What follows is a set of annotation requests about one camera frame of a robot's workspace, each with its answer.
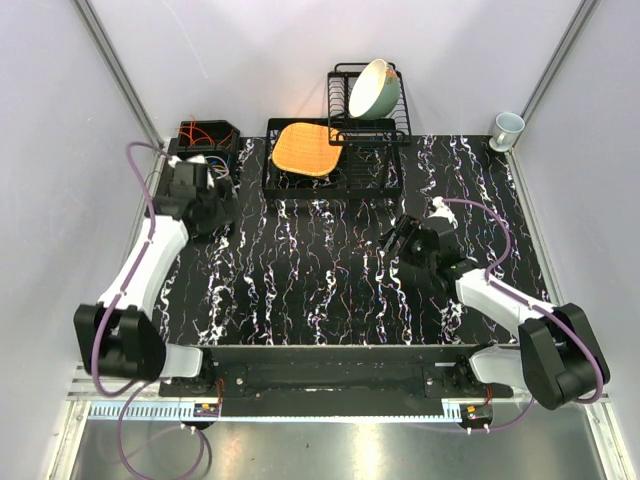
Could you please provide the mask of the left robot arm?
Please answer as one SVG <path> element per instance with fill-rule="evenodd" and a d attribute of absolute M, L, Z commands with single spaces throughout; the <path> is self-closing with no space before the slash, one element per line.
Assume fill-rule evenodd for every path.
<path fill-rule="evenodd" d="M 165 342 L 151 323 L 156 298 L 180 252 L 234 222 L 234 192 L 214 178 L 203 156 L 176 161 L 169 190 L 156 196 L 153 213 L 125 264 L 94 305 L 82 304 L 73 323 L 85 371 L 133 381 L 181 378 L 196 396 L 215 386 L 216 372 L 197 347 Z"/>

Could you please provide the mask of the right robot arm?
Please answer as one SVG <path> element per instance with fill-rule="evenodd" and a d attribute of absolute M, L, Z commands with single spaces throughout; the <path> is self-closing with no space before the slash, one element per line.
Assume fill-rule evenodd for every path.
<path fill-rule="evenodd" d="M 379 243 L 401 262 L 423 270 L 437 292 L 517 339 L 516 347 L 477 348 L 454 371 L 460 393 L 472 397 L 489 384 L 501 384 L 528 391 L 548 410 L 599 399 L 610 372 L 578 305 L 538 300 L 499 280 L 462 252 L 453 222 L 441 215 L 424 221 L 403 215 Z"/>

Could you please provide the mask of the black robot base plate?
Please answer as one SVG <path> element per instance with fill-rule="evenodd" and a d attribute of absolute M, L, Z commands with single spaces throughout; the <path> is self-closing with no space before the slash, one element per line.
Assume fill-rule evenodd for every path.
<path fill-rule="evenodd" d="M 472 379 L 470 346 L 208 347 L 194 379 L 162 383 L 159 395 L 204 403 L 222 396 L 236 422 L 455 422 L 462 402 L 507 400 L 511 387 Z"/>

